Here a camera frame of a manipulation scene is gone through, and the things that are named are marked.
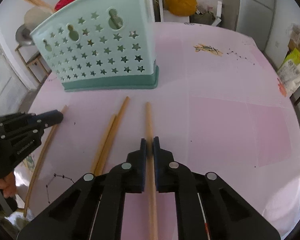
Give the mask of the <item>left hand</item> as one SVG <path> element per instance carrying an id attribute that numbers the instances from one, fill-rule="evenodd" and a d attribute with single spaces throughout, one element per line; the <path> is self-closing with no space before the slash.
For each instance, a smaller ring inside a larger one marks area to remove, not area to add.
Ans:
<path id="1" fill-rule="evenodd" d="M 0 190 L 5 198 L 13 197 L 17 192 L 14 172 L 9 173 L 5 178 L 0 179 Z"/>

